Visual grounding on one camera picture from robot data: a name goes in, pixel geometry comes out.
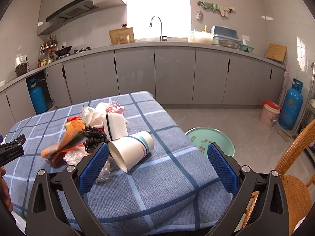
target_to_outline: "wooden cutting board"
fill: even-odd
[[[283,62],[286,51],[287,47],[284,45],[269,43],[265,57]]]
[[[112,45],[134,42],[134,35],[133,35],[132,27],[109,30],[108,32],[111,38]]]

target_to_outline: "countertop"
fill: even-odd
[[[110,45],[110,46],[105,46],[105,47],[100,47],[100,48],[96,48],[96,49],[92,49],[90,51],[85,51],[82,53],[78,53],[78,54],[74,54],[62,59],[59,59],[57,61],[54,61],[52,63],[50,63],[47,66],[43,66],[43,67],[39,67],[36,68],[30,72],[27,72],[24,75],[21,75],[20,77],[17,77],[15,79],[10,80],[9,82],[7,82],[5,85],[3,85],[2,87],[0,87],[0,92],[2,92],[3,90],[5,90],[6,88],[10,87],[11,85],[15,84],[16,82],[23,80],[25,78],[28,78],[42,70],[45,70],[48,67],[51,67],[53,65],[59,64],[61,62],[70,60],[70,59],[74,59],[74,58],[78,58],[78,57],[82,57],[82,56],[87,56],[90,54],[95,54],[95,53],[100,53],[100,52],[106,52],[106,51],[112,51],[112,50],[120,50],[120,49],[126,49],[126,48],[138,48],[138,47],[152,47],[152,46],[177,46],[177,47],[193,47],[193,48],[205,48],[205,49],[212,49],[212,50],[218,50],[218,51],[225,51],[225,52],[231,52],[231,53],[236,53],[236,54],[240,54],[243,56],[248,56],[248,57],[252,57],[254,59],[258,59],[267,63],[270,63],[272,65],[281,67],[283,69],[286,69],[286,65],[285,64],[280,64],[277,63],[275,61],[272,61],[270,59],[267,59],[265,57],[253,54],[253,53],[247,53],[244,51],[240,51],[240,50],[235,50],[235,49],[231,49],[231,48],[226,48],[226,47],[221,47],[221,46],[217,46],[217,45],[205,45],[205,44],[199,44],[199,43],[188,43],[188,42],[172,42],[172,41],[165,41],[165,42],[135,42],[135,43],[129,43],[129,44],[121,44],[121,45]]]

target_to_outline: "blue gripper pad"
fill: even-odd
[[[217,147],[212,143],[208,146],[208,159],[220,178],[225,190],[234,195],[238,192],[238,179],[235,172],[224,159]]]
[[[88,193],[93,184],[95,183],[98,175],[104,167],[109,155],[109,149],[107,144],[103,144],[97,153],[89,161],[88,165],[82,171],[79,177],[78,191],[83,194]]]

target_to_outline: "gray floor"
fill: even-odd
[[[235,145],[234,158],[240,165],[249,165],[255,172],[269,173],[282,153],[290,146],[277,131],[276,124],[267,128],[259,121],[261,109],[166,109],[179,127],[187,132],[195,127],[212,127],[224,132]],[[315,173],[315,164],[303,152],[287,174],[304,183]],[[312,202],[315,201],[315,186],[311,185]]]

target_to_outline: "blue plaid tablecloth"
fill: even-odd
[[[130,173],[113,162],[110,178],[94,184],[84,199],[111,236],[149,235],[197,230],[212,226],[231,201],[212,165],[199,152],[162,106],[146,91],[98,99],[18,122],[6,143],[24,134],[25,154],[5,166],[14,211],[27,216],[34,179],[51,168],[40,152],[60,141],[67,118],[82,107],[116,100],[124,105],[128,134],[148,131],[155,148]],[[60,199],[71,226],[79,229],[63,193]]]

